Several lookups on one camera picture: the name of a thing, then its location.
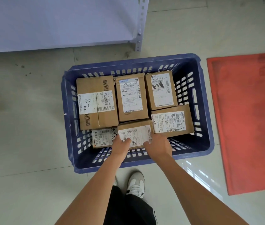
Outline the white shelf board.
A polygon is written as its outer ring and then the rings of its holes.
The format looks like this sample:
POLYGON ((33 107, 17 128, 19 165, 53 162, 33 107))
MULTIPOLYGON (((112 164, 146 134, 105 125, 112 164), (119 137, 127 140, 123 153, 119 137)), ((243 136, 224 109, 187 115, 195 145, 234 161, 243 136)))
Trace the white shelf board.
POLYGON ((138 9, 139 0, 0 0, 0 52, 125 43, 138 9))

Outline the person's right forearm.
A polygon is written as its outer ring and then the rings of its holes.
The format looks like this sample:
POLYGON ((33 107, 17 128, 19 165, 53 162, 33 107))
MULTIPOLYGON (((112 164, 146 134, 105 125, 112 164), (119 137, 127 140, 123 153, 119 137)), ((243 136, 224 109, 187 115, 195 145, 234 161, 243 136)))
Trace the person's right forearm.
POLYGON ((170 154, 147 152, 167 177, 191 225, 249 225, 192 178, 170 154))

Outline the blue plastic crate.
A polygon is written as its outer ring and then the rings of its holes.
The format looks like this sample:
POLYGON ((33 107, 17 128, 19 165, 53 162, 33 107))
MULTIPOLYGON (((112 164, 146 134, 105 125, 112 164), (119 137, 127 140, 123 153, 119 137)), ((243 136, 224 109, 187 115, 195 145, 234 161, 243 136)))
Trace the blue plastic crate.
POLYGON ((187 159, 210 154, 214 137, 201 59, 193 53, 117 60, 72 66, 61 82, 68 158, 78 174, 96 172, 110 155, 110 148, 93 149, 91 129, 81 130, 76 80, 100 76, 122 76, 171 70, 178 92, 178 103, 189 104, 194 134, 169 137, 174 159, 187 159))

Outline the small labelled brown parcel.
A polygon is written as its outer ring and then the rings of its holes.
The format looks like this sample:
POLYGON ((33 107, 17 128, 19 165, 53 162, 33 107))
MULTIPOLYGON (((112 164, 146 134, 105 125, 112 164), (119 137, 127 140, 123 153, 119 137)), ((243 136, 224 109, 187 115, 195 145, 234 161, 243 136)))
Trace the small labelled brown parcel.
POLYGON ((142 148, 146 141, 151 143, 154 132, 151 119, 124 122, 117 126, 117 130, 122 141, 131 140, 129 149, 142 148))

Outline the white perforated shelf post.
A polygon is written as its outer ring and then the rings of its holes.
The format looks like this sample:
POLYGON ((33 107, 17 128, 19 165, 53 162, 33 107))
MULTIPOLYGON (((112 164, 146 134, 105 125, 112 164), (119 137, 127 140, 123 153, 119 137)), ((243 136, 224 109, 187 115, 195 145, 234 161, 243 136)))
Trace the white perforated shelf post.
POLYGON ((138 0, 138 17, 137 17, 137 25, 135 30, 136 36, 133 39, 136 52, 141 52, 142 49, 148 5, 149 5, 149 0, 138 0))

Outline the red floor mat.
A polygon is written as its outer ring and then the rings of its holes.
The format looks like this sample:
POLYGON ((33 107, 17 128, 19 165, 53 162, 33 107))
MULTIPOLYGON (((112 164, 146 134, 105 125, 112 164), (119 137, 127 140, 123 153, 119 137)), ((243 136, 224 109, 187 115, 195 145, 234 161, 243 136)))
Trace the red floor mat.
POLYGON ((206 61, 228 195, 265 190, 265 53, 206 61))

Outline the person's right hand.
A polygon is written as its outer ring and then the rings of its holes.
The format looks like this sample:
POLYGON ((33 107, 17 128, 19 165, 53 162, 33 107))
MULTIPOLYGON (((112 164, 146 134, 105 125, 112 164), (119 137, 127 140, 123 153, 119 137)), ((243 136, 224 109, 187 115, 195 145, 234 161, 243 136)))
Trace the person's right hand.
POLYGON ((151 137, 152 146, 144 146, 151 159, 158 163, 165 158, 172 157, 172 147, 165 136, 152 133, 151 137))

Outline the person's left hand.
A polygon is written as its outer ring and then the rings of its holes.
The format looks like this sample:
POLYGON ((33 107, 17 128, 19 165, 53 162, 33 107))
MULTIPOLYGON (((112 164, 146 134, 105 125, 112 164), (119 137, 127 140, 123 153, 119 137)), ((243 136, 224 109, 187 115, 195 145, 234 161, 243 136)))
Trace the person's left hand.
POLYGON ((111 157, 118 162, 123 162, 126 158, 126 155, 129 151, 129 148, 124 148, 122 145, 122 140, 119 135, 116 136, 116 138, 113 141, 112 145, 112 151, 111 151, 111 157))

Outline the white sneaker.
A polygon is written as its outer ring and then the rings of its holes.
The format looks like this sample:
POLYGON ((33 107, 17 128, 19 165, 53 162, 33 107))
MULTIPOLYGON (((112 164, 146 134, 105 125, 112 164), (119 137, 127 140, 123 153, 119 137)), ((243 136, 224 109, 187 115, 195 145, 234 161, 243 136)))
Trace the white sneaker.
POLYGON ((140 171, 135 171, 131 174, 128 184, 126 195, 134 195, 140 199, 145 194, 145 179, 140 171))

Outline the person's left forearm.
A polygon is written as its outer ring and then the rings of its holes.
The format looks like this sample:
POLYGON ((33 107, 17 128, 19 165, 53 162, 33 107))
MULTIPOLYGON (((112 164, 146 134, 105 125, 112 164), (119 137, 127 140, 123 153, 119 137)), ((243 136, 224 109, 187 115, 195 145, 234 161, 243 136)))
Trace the person's left forearm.
POLYGON ((55 225, 103 225, 116 172, 126 153, 112 152, 55 225))

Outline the group of cardboard boxes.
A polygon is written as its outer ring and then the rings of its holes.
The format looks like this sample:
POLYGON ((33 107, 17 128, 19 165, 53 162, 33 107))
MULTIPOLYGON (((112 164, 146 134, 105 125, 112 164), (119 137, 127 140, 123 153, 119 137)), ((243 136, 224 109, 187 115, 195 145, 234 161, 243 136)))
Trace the group of cardboard boxes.
POLYGON ((194 133, 189 105, 178 105, 172 71, 76 80, 79 126, 91 129, 92 146, 111 146, 124 122, 151 119, 165 137, 194 133))

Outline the black trousers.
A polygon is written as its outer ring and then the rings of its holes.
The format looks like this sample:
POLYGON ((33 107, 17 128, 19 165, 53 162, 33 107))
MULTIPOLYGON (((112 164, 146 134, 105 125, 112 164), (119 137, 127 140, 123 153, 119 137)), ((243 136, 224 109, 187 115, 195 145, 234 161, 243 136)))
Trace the black trousers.
POLYGON ((113 186, 103 225, 158 225, 154 209, 141 198, 113 186))

